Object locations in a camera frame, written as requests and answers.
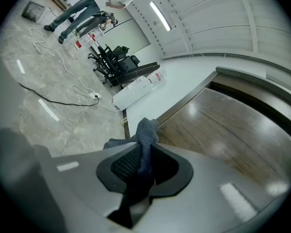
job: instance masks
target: electrical cord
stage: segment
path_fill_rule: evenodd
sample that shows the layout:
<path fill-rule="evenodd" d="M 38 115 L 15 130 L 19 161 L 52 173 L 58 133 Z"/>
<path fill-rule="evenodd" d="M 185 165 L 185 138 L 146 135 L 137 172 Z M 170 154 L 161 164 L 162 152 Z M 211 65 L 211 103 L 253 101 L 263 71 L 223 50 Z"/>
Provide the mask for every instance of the electrical cord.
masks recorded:
<path fill-rule="evenodd" d="M 53 13 L 53 15 L 54 16 L 56 16 L 56 17 L 58 17 L 58 15 L 56 15 L 53 11 L 52 11 L 52 9 L 51 8 L 49 8 L 49 10 Z"/>
<path fill-rule="evenodd" d="M 45 99 L 46 101 L 48 102 L 51 102 L 51 103 L 58 103 L 58 104 L 62 104 L 62 105 L 74 105 L 74 106 L 86 106 L 86 107 L 91 107 L 93 105 L 98 105 L 99 104 L 99 97 L 97 95 L 95 95 L 95 97 L 98 99 L 98 102 L 94 103 L 94 104 L 75 104 L 75 103 L 63 103 L 63 102 L 58 102 L 58 101 L 52 101 L 52 100 L 49 100 L 47 99 L 46 97 L 42 96 L 41 94 L 39 94 L 38 92 L 36 92 L 35 90 L 31 89 L 31 88 L 28 88 L 26 86 L 24 86 L 23 84 L 19 83 L 19 85 L 29 91 L 32 91 L 33 93 L 35 93 L 36 95 L 38 95 L 39 97 Z"/>
<path fill-rule="evenodd" d="M 79 77 L 75 76 L 73 73 L 71 73 L 71 72 L 69 72 L 69 71 L 67 70 L 67 67 L 66 67 L 66 65 L 65 65 L 65 61 L 64 61 L 64 59 L 62 58 L 62 56 L 59 54 L 59 52 L 58 52 L 57 50 L 55 50 L 55 49 L 53 49 L 53 48 L 50 48 L 50 47 L 47 47 L 47 46 L 45 46 L 44 44 L 42 44 L 43 42 L 45 42 L 45 40 L 44 40 L 44 38 L 43 38 L 42 33 L 41 33 L 40 31 L 38 31 L 38 29 L 39 29 L 39 25 L 38 25 L 37 23 L 36 23 L 36 25 L 37 25 L 37 28 L 36 28 L 36 29 L 34 29 L 34 28 L 29 28 L 28 33 L 29 33 L 29 36 L 30 36 L 30 37 L 33 37 L 32 30 L 34 30 L 34 31 L 38 32 L 38 33 L 41 35 L 42 41 L 34 41 L 34 42 L 33 42 L 33 46 L 34 46 L 35 49 L 38 51 L 38 53 L 41 53 L 41 50 L 37 47 L 36 44 L 39 44 L 39 45 L 41 45 L 42 47 L 44 47 L 44 48 L 46 48 L 46 49 L 50 49 L 50 50 L 56 52 L 57 55 L 59 56 L 59 58 L 61 58 L 61 60 L 62 60 L 63 66 L 64 66 L 64 68 L 65 68 L 65 71 L 66 71 L 67 73 L 69 73 L 71 76 L 73 76 L 73 77 L 75 77 L 76 79 L 78 79 L 79 82 L 81 83 L 81 85 L 82 85 L 85 89 L 90 90 L 90 91 L 92 91 L 93 93 L 95 93 L 95 91 L 94 91 L 93 89 L 91 89 L 91 88 L 87 88 L 87 87 L 82 83 L 82 81 L 81 81 L 81 79 L 80 79 Z M 89 96 L 89 93 L 88 93 L 87 91 L 84 91 L 83 89 L 79 88 L 78 86 L 73 85 L 72 87 L 73 87 L 74 91 L 77 92 L 77 93 L 79 93 L 80 95 Z M 82 93 L 78 92 L 78 91 L 75 89 L 75 87 L 78 88 L 79 90 L 82 90 L 82 91 L 85 92 L 86 94 L 82 94 Z"/>
<path fill-rule="evenodd" d="M 91 89 L 91 88 L 87 88 L 87 87 L 82 83 L 82 81 L 81 81 L 81 79 L 80 79 L 79 77 L 75 76 L 73 73 L 71 73 L 71 72 L 69 72 L 69 71 L 67 70 L 67 67 L 65 66 L 65 61 L 64 61 L 64 59 L 62 58 L 62 56 L 59 54 L 59 52 L 58 52 L 57 50 L 55 50 L 55 49 L 53 49 L 53 48 L 50 48 L 50 47 L 47 47 L 47 46 L 45 46 L 44 44 L 42 44 L 43 42 L 45 42 L 45 40 L 44 40 L 44 38 L 43 38 L 42 33 L 41 33 L 40 31 L 38 31 L 38 29 L 39 29 L 39 25 L 38 25 L 37 23 L 36 23 L 36 25 L 37 25 L 37 28 L 36 28 L 36 29 L 34 29 L 34 28 L 29 28 L 29 30 L 28 30 L 28 34 L 29 34 L 30 37 L 33 37 L 32 30 L 34 30 L 34 31 L 38 32 L 38 33 L 41 35 L 42 41 L 34 41 L 34 42 L 33 42 L 33 46 L 34 46 L 35 49 L 38 51 L 38 53 L 41 54 L 41 50 L 37 47 L 36 44 L 39 44 L 39 45 L 41 45 L 42 47 L 44 47 L 44 48 L 46 48 L 46 49 L 50 49 L 50 50 L 56 52 L 57 55 L 59 56 L 59 58 L 61 58 L 61 60 L 62 60 L 63 66 L 64 66 L 64 68 L 65 68 L 65 71 L 66 71 L 67 73 L 69 73 L 71 76 L 73 76 L 73 77 L 75 77 L 76 79 L 78 79 L 79 82 L 81 83 L 81 85 L 82 85 L 85 89 L 90 90 L 90 91 L 92 91 L 92 93 L 95 94 L 95 91 L 94 91 L 93 89 Z M 98 103 L 95 103 L 95 104 L 92 104 L 92 105 L 78 105 L 78 104 L 73 104 L 73 103 L 68 104 L 68 103 L 62 103 L 62 102 L 56 102 L 56 101 L 50 101 L 50 100 L 48 100 L 47 98 L 45 98 L 45 97 L 43 97 L 42 95 L 40 95 L 39 93 L 37 93 L 36 91 L 34 91 L 34 90 L 32 90 L 32 89 L 30 89 L 30 88 L 28 88 L 28 87 L 25 87 L 25 86 L 22 85 L 22 84 L 20 84 L 20 85 L 21 85 L 22 87 L 24 87 L 25 89 L 28 89 L 28 90 L 34 92 L 35 94 L 37 94 L 38 96 L 44 98 L 46 101 L 49 101 L 49 102 L 59 103 L 59 104 L 63 104 L 63 105 L 75 105 L 75 106 L 87 106 L 87 107 L 90 107 L 90 106 L 93 106 L 93 105 L 98 105 L 99 107 L 101 107 L 101 108 L 103 108 L 103 109 L 105 109 L 105 110 L 107 110 L 107 111 L 109 111 L 109 112 L 119 112 L 119 111 L 120 111 L 120 110 L 116 110 L 116 111 L 114 111 L 114 110 L 109 110 L 109 109 L 107 109 L 107 108 L 105 108 L 105 107 L 99 105 L 99 104 L 98 104 L 98 103 L 99 103 L 99 98 L 98 98 L 97 95 L 95 95 L 95 97 L 98 98 Z M 89 94 L 87 91 L 81 89 L 81 88 L 78 87 L 77 85 L 73 85 L 72 88 L 74 89 L 74 91 L 75 91 L 76 93 L 78 93 L 78 94 L 80 94 L 80 95 L 83 95 L 83 96 L 87 96 L 87 97 L 89 97 L 91 100 L 93 100 L 94 102 L 96 102 L 94 99 L 92 99 L 92 97 L 90 96 L 90 94 Z M 76 88 L 78 88 L 79 90 L 83 91 L 84 93 L 80 93 L 80 92 L 78 92 L 78 91 L 76 90 Z"/>

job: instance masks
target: shoe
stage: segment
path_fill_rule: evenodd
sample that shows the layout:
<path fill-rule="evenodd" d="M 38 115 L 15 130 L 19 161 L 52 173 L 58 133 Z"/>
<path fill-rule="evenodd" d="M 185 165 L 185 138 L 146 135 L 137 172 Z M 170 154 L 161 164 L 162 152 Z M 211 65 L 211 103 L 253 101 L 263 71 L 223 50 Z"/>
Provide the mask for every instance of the shoe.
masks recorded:
<path fill-rule="evenodd" d="M 45 25 L 45 26 L 44 26 L 44 29 L 45 29 L 46 31 L 51 31 L 51 32 L 54 32 L 54 31 L 55 31 L 55 30 L 52 29 L 49 25 Z"/>
<path fill-rule="evenodd" d="M 58 37 L 58 42 L 60 44 L 63 44 L 64 43 L 64 40 L 65 40 L 65 38 L 63 38 L 61 35 Z"/>

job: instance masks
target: concrete floor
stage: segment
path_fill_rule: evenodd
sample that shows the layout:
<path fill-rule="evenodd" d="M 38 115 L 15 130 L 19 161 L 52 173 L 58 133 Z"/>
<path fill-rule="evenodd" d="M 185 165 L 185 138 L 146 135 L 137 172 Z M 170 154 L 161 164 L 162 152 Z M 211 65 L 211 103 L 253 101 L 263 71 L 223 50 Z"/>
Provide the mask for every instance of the concrete floor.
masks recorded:
<path fill-rule="evenodd" d="M 119 90 L 110 88 L 108 84 L 103 85 L 103 77 L 92 71 L 93 62 L 87 59 L 89 50 L 76 50 L 73 44 L 77 39 L 73 34 L 63 45 L 58 43 L 58 36 L 67 27 L 65 24 L 60 25 L 54 33 L 43 29 L 45 24 L 50 24 L 55 19 L 55 15 L 47 10 L 49 7 L 55 14 L 61 13 L 50 0 L 19 0 L 2 26 L 0 56 L 15 80 L 50 100 L 93 103 L 88 97 L 73 90 L 73 85 L 81 87 L 81 84 L 65 72 L 62 61 L 55 52 L 39 47 L 42 52 L 39 54 L 32 45 L 34 41 L 40 41 L 41 36 L 33 32 L 33 37 L 30 37 L 28 29 L 36 28 L 36 24 L 21 17 L 22 10 L 29 1 L 46 7 L 37 21 L 39 31 L 45 39 L 44 44 L 56 49 L 64 58 L 67 69 L 80 77 L 87 87 L 102 95 L 102 106 L 115 110 L 109 102 Z M 20 60 L 24 73 L 16 60 Z M 22 132 L 30 143 L 46 146 L 53 157 L 101 150 L 110 138 L 124 138 L 122 112 L 109 112 L 98 106 L 64 106 L 44 101 L 53 113 L 52 117 L 39 103 L 39 99 L 37 95 L 26 91 L 12 128 Z"/>

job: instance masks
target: gray cloth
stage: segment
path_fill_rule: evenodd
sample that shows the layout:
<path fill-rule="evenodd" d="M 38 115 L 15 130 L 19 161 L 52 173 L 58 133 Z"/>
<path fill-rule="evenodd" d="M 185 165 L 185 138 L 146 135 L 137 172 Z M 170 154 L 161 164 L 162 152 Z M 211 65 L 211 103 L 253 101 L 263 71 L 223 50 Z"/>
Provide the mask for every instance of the gray cloth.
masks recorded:
<path fill-rule="evenodd" d="M 136 135 L 126 140 L 110 139 L 104 145 L 104 149 L 113 148 L 129 142 L 139 142 L 141 144 L 141 162 L 137 175 L 147 176 L 150 175 L 151 168 L 151 144 L 157 143 L 159 137 L 156 134 L 158 127 L 157 120 L 149 120 L 147 118 L 142 119 L 137 127 Z"/>
<path fill-rule="evenodd" d="M 84 24 L 82 24 L 81 26 L 79 26 L 77 28 L 77 32 L 79 32 L 81 29 L 86 27 L 86 29 L 80 35 L 80 37 L 82 37 L 83 35 L 86 35 L 88 32 L 90 32 L 93 28 L 97 27 L 99 24 L 100 24 L 100 18 L 94 17 L 88 20 L 87 22 L 85 22 Z"/>
<path fill-rule="evenodd" d="M 69 25 L 69 27 L 61 33 L 61 36 L 67 39 L 67 36 L 84 20 L 89 18 L 90 16 L 96 14 L 100 11 L 100 8 L 96 4 L 94 0 L 80 0 L 72 7 L 68 8 L 65 12 L 63 12 L 59 17 L 57 17 L 49 26 L 52 29 L 56 29 L 58 25 L 62 24 L 65 20 L 67 20 L 72 14 L 81 11 L 86 8 L 74 21 Z"/>

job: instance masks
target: dark pants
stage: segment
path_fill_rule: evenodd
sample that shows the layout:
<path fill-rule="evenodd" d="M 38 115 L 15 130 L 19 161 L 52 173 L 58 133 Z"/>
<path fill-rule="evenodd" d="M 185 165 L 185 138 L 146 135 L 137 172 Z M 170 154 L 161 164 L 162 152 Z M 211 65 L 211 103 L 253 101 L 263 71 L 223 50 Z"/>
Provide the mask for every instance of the dark pants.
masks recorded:
<path fill-rule="evenodd" d="M 80 32 L 81 29 L 87 27 L 80 35 L 82 37 L 83 35 L 86 35 L 88 32 L 90 32 L 93 28 L 97 27 L 100 23 L 100 19 L 98 17 L 94 17 L 87 22 L 83 23 L 81 26 L 77 28 L 77 32 Z"/>
<path fill-rule="evenodd" d="M 81 11 L 86 8 L 74 21 L 69 25 L 69 27 L 61 33 L 61 36 L 67 39 L 67 36 L 84 20 L 89 18 L 90 16 L 96 14 L 100 11 L 100 8 L 95 3 L 94 0 L 80 0 L 72 7 L 68 8 L 65 12 L 63 12 L 59 17 L 57 17 L 51 24 L 50 27 L 52 29 L 56 29 L 58 25 L 62 24 L 65 20 L 67 20 L 72 14 Z"/>

